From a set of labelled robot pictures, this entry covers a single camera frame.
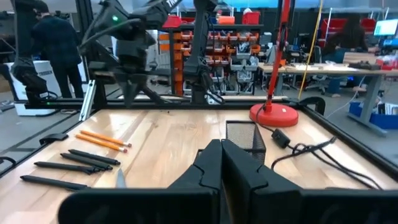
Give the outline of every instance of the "black marker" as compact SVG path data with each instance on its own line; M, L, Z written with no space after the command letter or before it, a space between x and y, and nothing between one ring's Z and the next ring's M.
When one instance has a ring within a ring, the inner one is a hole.
M95 161L92 159L87 159L81 156L77 156L77 155L73 155L73 154L69 154L69 153L61 153L61 156L63 158L72 160L72 161L76 161L76 162L81 162L83 164L87 164L90 166L95 166L101 170L112 170L113 167L111 167L110 165L104 163L104 162L100 162L100 161Z
M75 183L61 181L61 180L48 179L48 178L43 178L43 177L35 177L32 175L23 175L23 176L20 176L20 178L26 182L60 187L60 188L72 190L72 191L84 190L84 189L90 188L84 184L75 184Z
M55 162L35 162L34 164L37 165L38 167L78 171L78 172L84 172L88 175L100 171L100 169L97 167L59 164L59 163L55 163Z
M104 157L104 156L97 156L97 155L90 154L88 152L79 151L76 149L69 149L69 152L74 155L82 156L82 157L89 158L89 159L94 159L96 161L104 162L107 164L120 165L120 162L117 161L116 159L111 159L111 158Z

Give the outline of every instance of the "power adapter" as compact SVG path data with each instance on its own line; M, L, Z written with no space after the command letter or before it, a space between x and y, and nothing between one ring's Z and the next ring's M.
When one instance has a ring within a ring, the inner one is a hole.
M287 137L280 129L275 129L271 137L282 149L285 149L290 144L289 137Z

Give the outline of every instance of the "red pole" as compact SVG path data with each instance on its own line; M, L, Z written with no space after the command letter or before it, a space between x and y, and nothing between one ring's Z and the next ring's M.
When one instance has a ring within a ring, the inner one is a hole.
M271 82L268 88L268 98L266 107L264 108L266 111L272 110L272 95L274 94L276 79L279 75L279 65L282 59L282 53L285 47L285 42L287 40L287 25L289 22L289 12L290 12L290 0L284 0L284 6L282 8L282 13L280 16L280 27L277 38L277 53L274 62L274 66L272 68Z

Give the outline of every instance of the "orange pencil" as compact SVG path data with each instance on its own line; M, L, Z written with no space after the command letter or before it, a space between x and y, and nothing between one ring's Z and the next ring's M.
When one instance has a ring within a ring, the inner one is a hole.
M117 145L114 145L114 144L111 144L111 143L108 143L108 142L103 142L103 141L100 141L100 140L97 140L97 139L94 139L94 138L90 138L90 137L84 136L82 134L77 134L76 138L82 139L82 140L86 140L86 141L89 141L91 143L94 143L94 144L97 144L97 145L100 145L100 146L105 146L105 147L114 149L114 150L119 151L119 152L127 152L127 149L125 149L123 147L119 147Z
M99 138L99 139L101 139L101 140L113 142L113 143L118 144L118 145L120 145L120 146L131 147L131 143L122 142L122 141L120 141L120 140L113 139L113 138L107 137L107 136L102 135L102 134L91 133L91 132L89 132L89 131L84 131L84 130L81 130L80 133L82 133L82 134L87 134L88 136L91 136L91 137L94 137L94 138Z

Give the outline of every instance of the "man in dark jacket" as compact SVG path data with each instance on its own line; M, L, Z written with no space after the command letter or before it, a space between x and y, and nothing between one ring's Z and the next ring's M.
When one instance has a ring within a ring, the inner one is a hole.
M40 19L32 29L32 54L44 51L52 66L63 98L72 98L68 78L77 98L83 98L78 64L79 39L73 26L66 20L51 16L49 7L36 0L35 12Z

